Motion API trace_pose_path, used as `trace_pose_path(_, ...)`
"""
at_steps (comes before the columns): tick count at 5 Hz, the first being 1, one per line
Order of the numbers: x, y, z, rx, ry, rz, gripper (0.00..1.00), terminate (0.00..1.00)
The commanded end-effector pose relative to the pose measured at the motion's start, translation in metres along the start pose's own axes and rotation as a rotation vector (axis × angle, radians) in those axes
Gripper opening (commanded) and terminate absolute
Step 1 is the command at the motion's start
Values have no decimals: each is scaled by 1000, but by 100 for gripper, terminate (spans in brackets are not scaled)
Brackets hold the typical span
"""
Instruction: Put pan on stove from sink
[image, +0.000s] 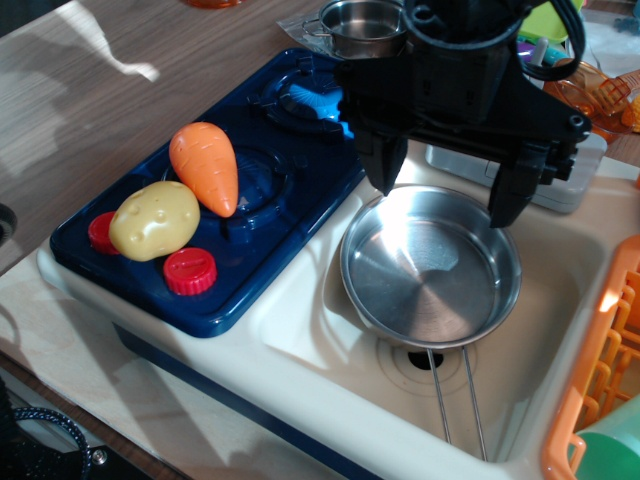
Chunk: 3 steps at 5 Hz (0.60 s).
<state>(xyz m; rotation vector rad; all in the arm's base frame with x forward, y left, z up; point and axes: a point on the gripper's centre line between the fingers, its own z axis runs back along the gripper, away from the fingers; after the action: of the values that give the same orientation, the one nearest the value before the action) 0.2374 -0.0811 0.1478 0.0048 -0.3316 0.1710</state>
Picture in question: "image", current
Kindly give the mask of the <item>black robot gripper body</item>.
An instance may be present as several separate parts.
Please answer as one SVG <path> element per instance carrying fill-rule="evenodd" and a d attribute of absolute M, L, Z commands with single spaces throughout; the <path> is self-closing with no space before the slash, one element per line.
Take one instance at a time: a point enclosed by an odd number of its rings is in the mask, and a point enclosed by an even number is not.
<path fill-rule="evenodd" d="M 408 139 L 504 146 L 511 140 L 577 143 L 591 131 L 583 114 L 532 84 L 562 80 L 580 61 L 527 66 L 517 37 L 536 1 L 408 1 L 407 52 L 348 60 L 334 72 L 340 117 L 356 143 Z"/>

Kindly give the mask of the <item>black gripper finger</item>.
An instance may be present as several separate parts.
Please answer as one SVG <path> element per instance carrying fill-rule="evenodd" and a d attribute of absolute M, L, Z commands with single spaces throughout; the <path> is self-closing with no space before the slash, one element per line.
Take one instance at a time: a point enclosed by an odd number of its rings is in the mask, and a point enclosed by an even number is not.
<path fill-rule="evenodd" d="M 547 154 L 546 146 L 523 144 L 513 161 L 499 167 L 489 199 L 492 228 L 511 226 L 530 203 L 542 180 Z"/>
<path fill-rule="evenodd" d="M 370 184 L 384 196 L 394 188 L 408 140 L 371 130 L 354 130 L 355 148 Z"/>

